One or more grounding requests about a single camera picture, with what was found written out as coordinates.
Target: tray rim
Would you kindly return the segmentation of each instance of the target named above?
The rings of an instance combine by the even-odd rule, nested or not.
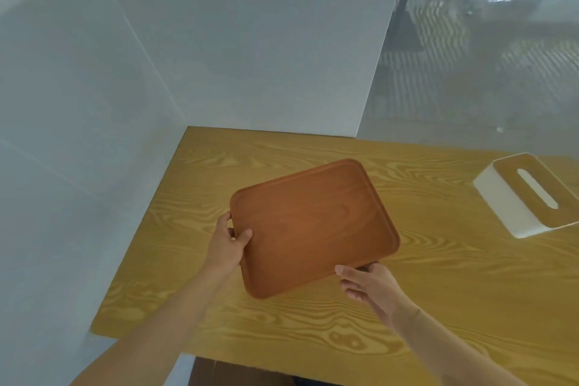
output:
[[[365,257],[364,259],[359,259],[357,261],[350,261],[349,263],[341,263],[341,264],[347,265],[348,267],[356,268],[356,267],[359,267],[361,265],[370,264],[371,262],[374,262],[374,261],[377,261],[379,259],[383,259],[387,256],[395,254],[400,249],[400,234],[399,234],[398,230],[396,229],[394,223],[392,222],[392,219],[390,218],[390,215],[388,214],[386,208],[384,207],[384,203],[382,203],[382,200],[380,199],[380,196],[378,195],[378,192],[376,191],[376,188],[374,187],[372,180],[368,176],[368,173],[366,172],[364,165],[361,162],[357,161],[356,159],[352,159],[352,158],[340,159],[337,161],[325,163],[323,165],[314,166],[312,168],[304,169],[302,171],[288,174],[286,176],[282,176],[279,178],[267,180],[265,182],[257,183],[255,185],[250,185],[248,187],[241,188],[241,189],[235,191],[233,193],[233,195],[231,196],[231,198],[229,199],[229,209],[231,211],[233,230],[235,232],[235,235],[237,236],[237,230],[235,229],[235,209],[234,208],[235,208],[235,203],[239,199],[240,195],[242,195],[248,191],[251,191],[252,188],[263,187],[264,185],[277,185],[279,183],[298,179],[301,176],[308,176],[308,175],[312,174],[312,170],[316,170],[315,172],[318,172],[318,170],[333,169],[333,168],[336,168],[338,166],[342,166],[344,164],[346,164],[346,165],[351,164],[361,174],[362,180],[366,184],[366,188],[372,194],[372,199],[374,200],[374,202],[378,206],[378,209],[379,209],[383,219],[386,221],[386,224],[389,226],[389,228],[391,230],[392,237],[394,239],[394,248],[393,248],[393,251],[391,253],[384,255],[380,258],[376,258],[374,256],[371,256],[371,257],[368,256],[368,257]],[[247,262],[245,260],[245,253],[242,255],[240,266],[242,268],[243,286],[245,287],[245,291],[247,293],[249,293],[249,295],[251,295],[253,298],[256,298],[256,299],[268,299],[270,297],[280,295],[282,293],[288,292],[290,290],[293,290],[294,288],[297,288],[297,287],[300,287],[302,285],[314,282],[316,280],[322,280],[322,279],[327,278],[327,277],[334,274],[333,271],[328,271],[328,272],[325,272],[321,275],[316,275],[315,277],[313,277],[309,280],[298,282],[290,287],[287,287],[282,292],[262,295],[259,292],[253,291],[252,287],[247,285],[248,278],[246,276],[247,276],[248,269],[247,269]]]

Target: table top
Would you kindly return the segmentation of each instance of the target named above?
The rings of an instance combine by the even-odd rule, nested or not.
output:
[[[238,189],[342,158],[362,162],[401,236],[386,263],[425,311],[529,384],[579,381],[579,227],[517,239],[473,186],[499,151],[190,127],[91,330],[120,338],[198,271]],[[579,165],[541,157],[579,191]],[[237,271],[186,351],[343,385],[437,384],[337,277],[267,300]]]

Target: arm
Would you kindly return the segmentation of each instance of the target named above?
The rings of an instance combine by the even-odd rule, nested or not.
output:
[[[367,303],[444,386],[525,386],[418,308],[386,267],[373,263],[368,270],[336,266],[346,295]]]
[[[252,232],[232,239],[221,215],[199,273],[146,321],[93,361],[71,386],[162,386],[207,305],[239,264]]]

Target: wooden tray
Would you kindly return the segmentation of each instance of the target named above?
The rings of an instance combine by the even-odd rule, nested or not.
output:
[[[361,163],[344,159],[253,185],[230,201],[235,233],[253,230],[241,262],[258,299],[392,255],[400,237]]]

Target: hand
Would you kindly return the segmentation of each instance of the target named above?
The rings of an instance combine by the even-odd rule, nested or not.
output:
[[[242,260],[243,249],[249,243],[253,232],[248,229],[234,239],[233,228],[227,227],[230,219],[231,212],[226,212],[217,219],[215,232],[209,242],[207,257],[203,263],[206,270],[215,270],[228,275]]]
[[[395,312],[400,309],[418,311],[418,307],[404,294],[392,273],[380,263],[368,265],[368,272],[337,265],[336,273],[342,277],[340,288],[346,295],[370,305],[382,323],[394,332]]]

